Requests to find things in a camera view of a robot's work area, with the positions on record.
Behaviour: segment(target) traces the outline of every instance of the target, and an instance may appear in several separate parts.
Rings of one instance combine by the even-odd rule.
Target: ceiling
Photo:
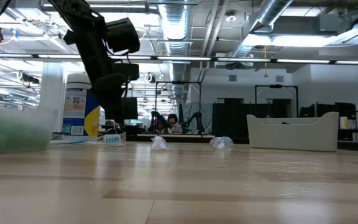
[[[191,7],[191,37],[190,37],[190,55],[199,56],[203,47],[203,42],[207,32],[208,21],[210,20],[211,9],[214,1],[198,0],[197,4],[189,5]],[[242,42],[242,27],[248,15],[256,13],[260,9],[262,1],[228,1],[227,11],[233,10],[236,20],[228,22],[223,19],[221,27],[217,35],[211,54],[232,52]],[[105,1],[105,4],[117,4],[117,1]],[[294,21],[300,17],[316,17],[322,12],[325,14],[345,13],[358,10],[358,1],[293,1],[282,16],[291,16]],[[120,18],[129,17],[136,28],[140,37],[141,48],[137,53],[139,55],[165,55],[165,43],[163,42],[163,30],[160,26],[160,17],[156,14],[141,13],[117,13],[104,12],[101,13],[105,17],[106,22],[115,21]],[[216,15],[215,23],[219,19],[219,12]],[[28,10],[19,8],[8,8],[8,10],[0,17],[0,27],[4,36],[3,44],[0,44],[0,53],[28,53],[28,54],[77,54],[75,45],[67,45],[62,40],[61,34],[68,30],[68,26],[60,18],[57,12]],[[254,47],[250,54],[254,57],[268,58],[337,58],[337,59],[358,59],[358,46],[341,46],[341,47],[280,47],[266,46]],[[26,96],[32,100],[31,103],[39,102],[40,85],[31,85],[33,88],[9,88],[6,86],[27,86],[28,83],[20,80],[18,71],[29,74],[42,81],[42,62],[0,59],[0,95],[4,93],[16,93],[15,97]],[[65,73],[83,72],[84,67],[81,62],[64,62],[62,63]],[[199,74],[199,63],[191,64],[191,78],[193,81]],[[205,84],[218,85],[222,82],[219,77],[222,73],[228,73],[224,68],[214,68],[206,74]],[[284,75],[291,74],[298,70],[301,65],[268,65],[268,69],[272,72],[280,71]],[[245,71],[261,72],[265,69],[264,63],[255,63],[240,70],[237,73],[241,75]],[[140,78],[131,82],[131,88],[155,88],[155,84],[145,81],[148,74],[155,75],[157,80],[170,81],[170,66],[167,63],[144,63],[140,64]],[[239,85],[242,82],[227,83],[225,85]],[[172,98],[173,92],[170,85],[166,86],[167,91],[163,91],[160,98],[167,98],[166,102],[161,102],[162,106],[169,106],[169,111],[176,112],[173,104],[168,104]],[[145,96],[154,97],[154,91],[144,91]]]

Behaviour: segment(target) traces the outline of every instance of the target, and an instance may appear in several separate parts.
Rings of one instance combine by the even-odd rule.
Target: ventilation duct
[[[244,40],[248,36],[249,32],[261,28],[263,26],[272,26],[273,23],[280,17],[284,10],[292,3],[293,0],[264,0],[260,10],[256,13],[255,17],[248,16],[244,25],[245,35]],[[242,43],[233,51],[230,57],[245,57],[252,50],[254,46],[243,45]],[[238,63],[227,64],[226,68],[233,70]]]
[[[164,39],[167,40],[184,40],[189,36],[190,27],[190,8],[189,6],[182,6],[176,4],[158,5],[161,20],[161,28]],[[165,50],[168,55],[188,55],[189,44],[179,42],[166,42]],[[190,79],[190,66],[185,63],[171,63],[170,64],[171,81]],[[187,86],[176,85],[173,86],[173,94],[175,98],[185,98]]]

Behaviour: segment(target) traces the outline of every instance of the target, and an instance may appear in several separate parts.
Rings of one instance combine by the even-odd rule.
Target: woman
[[[183,129],[181,125],[178,123],[178,117],[176,114],[170,114],[168,116],[168,123],[171,125],[171,128],[168,130],[169,133],[172,134],[182,134]]]

